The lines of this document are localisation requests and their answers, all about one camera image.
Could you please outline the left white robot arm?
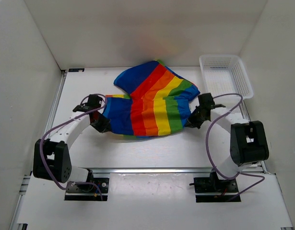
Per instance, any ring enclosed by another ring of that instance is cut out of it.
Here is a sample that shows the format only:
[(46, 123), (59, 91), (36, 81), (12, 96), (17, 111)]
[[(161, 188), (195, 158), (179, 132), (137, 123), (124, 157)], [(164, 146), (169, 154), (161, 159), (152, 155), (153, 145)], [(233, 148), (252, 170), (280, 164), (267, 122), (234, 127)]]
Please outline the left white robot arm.
[(100, 110), (107, 104), (107, 98), (102, 94), (90, 94), (77, 105), (69, 119), (47, 131), (35, 143), (33, 175), (36, 178), (51, 180), (62, 189), (64, 183), (71, 182), (84, 192), (93, 189), (92, 171), (75, 167), (71, 163), (70, 149), (79, 135), (88, 127), (93, 127), (99, 133), (111, 130), (110, 120)]

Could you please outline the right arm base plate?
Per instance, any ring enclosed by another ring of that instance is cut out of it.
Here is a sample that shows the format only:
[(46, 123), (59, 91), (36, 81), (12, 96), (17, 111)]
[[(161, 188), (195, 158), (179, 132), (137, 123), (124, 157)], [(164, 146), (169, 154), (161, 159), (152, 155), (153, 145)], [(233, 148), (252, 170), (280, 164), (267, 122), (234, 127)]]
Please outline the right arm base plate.
[(196, 203), (241, 202), (236, 179), (219, 179), (216, 172), (194, 177), (189, 186), (194, 187)]

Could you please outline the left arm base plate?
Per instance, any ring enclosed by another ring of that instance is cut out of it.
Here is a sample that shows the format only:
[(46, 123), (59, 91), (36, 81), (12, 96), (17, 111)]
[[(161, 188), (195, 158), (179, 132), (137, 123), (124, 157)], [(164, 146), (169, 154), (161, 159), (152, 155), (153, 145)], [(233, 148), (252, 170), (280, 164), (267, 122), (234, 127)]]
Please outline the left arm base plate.
[(87, 183), (69, 182), (66, 186), (65, 201), (107, 201), (109, 177), (99, 176), (89, 170)]

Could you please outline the rainbow striped shorts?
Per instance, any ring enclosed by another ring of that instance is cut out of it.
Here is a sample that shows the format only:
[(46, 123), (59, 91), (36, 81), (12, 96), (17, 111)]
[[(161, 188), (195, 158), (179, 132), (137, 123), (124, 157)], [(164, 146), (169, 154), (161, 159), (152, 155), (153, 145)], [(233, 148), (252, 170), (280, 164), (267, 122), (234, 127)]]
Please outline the rainbow striped shorts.
[(107, 95), (103, 115), (112, 133), (136, 137), (167, 136), (183, 130), (198, 87), (162, 62), (153, 60), (120, 73), (114, 85), (124, 94)]

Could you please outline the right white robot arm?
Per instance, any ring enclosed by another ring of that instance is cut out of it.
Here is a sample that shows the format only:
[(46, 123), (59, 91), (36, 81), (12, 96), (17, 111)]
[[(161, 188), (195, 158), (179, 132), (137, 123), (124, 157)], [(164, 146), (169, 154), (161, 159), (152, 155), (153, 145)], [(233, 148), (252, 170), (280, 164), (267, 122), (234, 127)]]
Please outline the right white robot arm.
[[(223, 104), (216, 104), (215, 97), (210, 93), (199, 95), (199, 106), (186, 122), (187, 127), (197, 129), (205, 121), (211, 122), (206, 132), (205, 147), (212, 165), (208, 185), (216, 192), (225, 190), (228, 183), (242, 174), (245, 168), (267, 160), (270, 155), (263, 123), (238, 118), (233, 114), (233, 110), (243, 102), (242, 95), (236, 96), (240, 99), (238, 103), (227, 109)], [(215, 124), (230, 134), (229, 156), (220, 165), (215, 164), (209, 149), (209, 135)]]

